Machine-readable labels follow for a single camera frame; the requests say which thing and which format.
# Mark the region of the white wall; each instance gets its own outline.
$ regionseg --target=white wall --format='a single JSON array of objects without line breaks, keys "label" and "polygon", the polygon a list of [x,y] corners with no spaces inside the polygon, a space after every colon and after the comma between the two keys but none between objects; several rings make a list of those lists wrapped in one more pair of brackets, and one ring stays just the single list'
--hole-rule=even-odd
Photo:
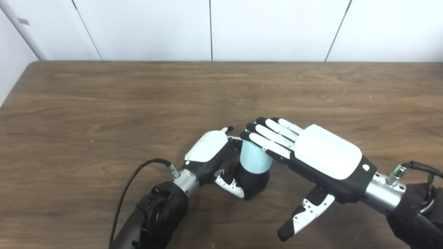
[{"label": "white wall", "polygon": [[353,0],[327,61],[443,62],[443,1]]},{"label": "white wall", "polygon": [[325,61],[349,0],[212,0],[214,61]]},{"label": "white wall", "polygon": [[75,3],[103,60],[211,60],[209,0]]},{"label": "white wall", "polygon": [[16,28],[0,9],[0,105],[26,67],[37,60]]},{"label": "white wall", "polygon": [[0,0],[0,4],[40,59],[100,60],[71,0]]}]

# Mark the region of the wood grain tabletop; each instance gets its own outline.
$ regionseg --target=wood grain tabletop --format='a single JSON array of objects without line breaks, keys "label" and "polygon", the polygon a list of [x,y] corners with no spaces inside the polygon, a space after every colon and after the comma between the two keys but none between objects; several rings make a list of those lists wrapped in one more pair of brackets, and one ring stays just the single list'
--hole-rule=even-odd
[{"label": "wood grain tabletop", "polygon": [[[384,174],[410,160],[443,170],[443,64],[35,62],[0,109],[0,248],[107,248],[137,166],[155,157],[181,166],[205,132],[232,125],[238,135],[260,116],[320,125]],[[362,203],[334,203],[280,242],[277,229],[314,185],[278,163],[270,173],[250,201],[200,188],[168,248],[408,248]],[[164,166],[145,168],[117,230],[170,179]],[[425,180],[410,171],[403,182]]]}]

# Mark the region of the black cable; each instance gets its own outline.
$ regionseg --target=black cable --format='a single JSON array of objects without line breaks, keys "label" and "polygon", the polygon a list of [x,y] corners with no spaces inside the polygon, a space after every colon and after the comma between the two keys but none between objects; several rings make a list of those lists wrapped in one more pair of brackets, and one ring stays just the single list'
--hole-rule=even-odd
[{"label": "black cable", "polygon": [[434,182],[434,175],[429,174],[427,176],[427,191],[426,191],[426,198],[423,203],[423,206],[427,206],[432,200],[432,183],[433,182]]},{"label": "black cable", "polygon": [[436,169],[434,167],[431,167],[429,165],[423,164],[423,163],[418,163],[418,162],[415,162],[415,161],[411,161],[410,163],[403,163],[402,166],[406,167],[406,168],[410,168],[410,169],[424,171],[424,172],[427,172],[429,174],[439,176],[440,178],[443,179],[443,173],[440,170],[438,170],[438,169]]},{"label": "black cable", "polygon": [[148,164],[151,163],[163,163],[164,165],[166,165],[166,167],[171,165],[171,162],[165,159],[161,159],[161,158],[155,158],[155,159],[151,159],[149,161],[146,161],[144,163],[142,163],[133,173],[132,175],[129,177],[126,185],[123,187],[123,191],[121,192],[120,195],[120,200],[118,201],[117,204],[117,210],[115,212],[115,216],[114,216],[114,222],[112,224],[112,229],[111,229],[111,237],[109,238],[109,247],[111,246],[112,242],[114,241],[114,234],[115,234],[115,229],[117,227],[117,220],[118,220],[118,215],[120,214],[120,209],[121,209],[121,205],[123,203],[123,199],[124,199],[124,195],[126,194],[126,191],[129,188],[129,185],[131,184],[132,180],[135,178],[135,176],[138,174],[138,172],[144,168],[145,166],[147,166]]}]

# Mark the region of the metal connector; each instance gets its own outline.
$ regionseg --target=metal connector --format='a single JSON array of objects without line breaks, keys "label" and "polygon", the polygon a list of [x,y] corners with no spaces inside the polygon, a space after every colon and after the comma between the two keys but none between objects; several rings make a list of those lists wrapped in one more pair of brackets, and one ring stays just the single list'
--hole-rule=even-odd
[{"label": "metal connector", "polygon": [[174,176],[174,179],[180,176],[180,173],[177,171],[177,169],[174,167],[173,164],[169,165],[167,168],[171,171],[171,174]]},{"label": "metal connector", "polygon": [[407,168],[399,164],[394,171],[386,178],[386,184],[390,186],[397,186],[398,180],[402,178],[406,172]]}]

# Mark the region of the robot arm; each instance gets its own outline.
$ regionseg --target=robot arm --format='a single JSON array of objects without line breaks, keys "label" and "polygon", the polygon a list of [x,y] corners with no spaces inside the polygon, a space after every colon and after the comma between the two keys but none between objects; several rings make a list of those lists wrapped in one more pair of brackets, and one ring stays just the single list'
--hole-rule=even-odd
[{"label": "robot arm", "polygon": [[[385,176],[377,172],[359,148],[317,125],[302,129],[284,119],[261,117],[246,128],[248,132],[241,134],[243,140],[251,141],[274,160],[317,185],[296,208],[292,219],[279,229],[281,240],[299,232],[335,199],[342,204],[362,201],[379,211],[387,217],[395,235],[414,248],[438,248],[443,244],[443,217],[441,209],[436,209],[443,203],[441,188],[429,182],[419,186],[399,183],[406,164]],[[419,169],[417,165],[408,167]],[[426,165],[421,170],[442,175]],[[423,210],[429,210],[431,199],[435,206],[425,214]]]},{"label": "robot arm", "polygon": [[201,186],[212,183],[214,174],[236,145],[226,132],[232,127],[204,134],[186,154],[180,172],[165,160],[174,178],[156,185],[145,195],[110,244],[110,249],[164,249],[188,212],[189,197]]}]

